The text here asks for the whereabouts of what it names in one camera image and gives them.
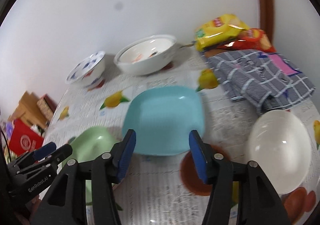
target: white wall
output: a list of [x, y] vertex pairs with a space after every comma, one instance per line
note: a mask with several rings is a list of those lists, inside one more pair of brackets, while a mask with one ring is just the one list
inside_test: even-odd
[[312, 100], [320, 110], [320, 16], [309, 0], [275, 0], [273, 43], [317, 87]]
[[221, 14], [259, 24], [258, 0], [17, 0], [0, 27], [0, 107], [13, 112], [25, 90], [57, 102], [64, 80], [97, 50], [117, 53], [152, 34], [173, 34], [181, 43]]

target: cable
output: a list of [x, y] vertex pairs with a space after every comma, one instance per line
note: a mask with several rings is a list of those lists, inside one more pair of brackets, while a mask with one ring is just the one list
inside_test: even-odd
[[7, 150], [8, 150], [8, 154], [9, 154], [9, 159], [10, 159], [10, 162], [11, 162], [11, 154], [10, 154], [10, 149], [9, 149], [9, 146], [8, 146], [7, 139], [6, 139], [6, 137], [5, 137], [5, 135], [4, 135], [3, 131], [2, 131], [2, 128], [0, 128], [0, 130], [1, 130], [1, 134], [2, 134], [3, 137], [4, 137], [5, 144], [7, 145]]

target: gray checkered cloth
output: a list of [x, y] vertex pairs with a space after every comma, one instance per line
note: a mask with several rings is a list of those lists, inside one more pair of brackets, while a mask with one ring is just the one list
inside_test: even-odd
[[293, 63], [280, 55], [298, 72], [287, 76], [262, 54], [258, 50], [239, 50], [203, 58], [214, 70], [227, 96], [233, 101], [247, 99], [258, 114], [287, 109], [312, 96], [314, 85]]

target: large white bowl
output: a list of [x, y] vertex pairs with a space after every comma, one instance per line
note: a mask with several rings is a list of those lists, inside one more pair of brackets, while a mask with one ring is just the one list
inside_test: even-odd
[[114, 63], [123, 72], [132, 75], [147, 75], [161, 70], [171, 62], [176, 47], [173, 35], [153, 35], [123, 48], [114, 58]]
[[308, 174], [311, 163], [308, 131], [293, 113], [269, 111], [252, 128], [246, 160], [260, 165], [278, 194], [290, 193]]
[[103, 80], [105, 65], [105, 52], [96, 52], [82, 60], [69, 73], [66, 84], [77, 85], [87, 89], [92, 89], [99, 85]]

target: red bag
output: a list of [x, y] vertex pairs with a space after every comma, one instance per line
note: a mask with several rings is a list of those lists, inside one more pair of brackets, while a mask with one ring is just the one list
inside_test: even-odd
[[24, 152], [32, 152], [42, 147], [44, 139], [33, 132], [22, 120], [14, 121], [14, 129], [10, 138], [9, 149], [18, 156]]
[[276, 52], [276, 49], [270, 43], [266, 33], [257, 28], [251, 28], [247, 31], [242, 31], [238, 37], [238, 40], [229, 42], [225, 45], [219, 46], [217, 49], [225, 50], [247, 50], [256, 49], [263, 52]]

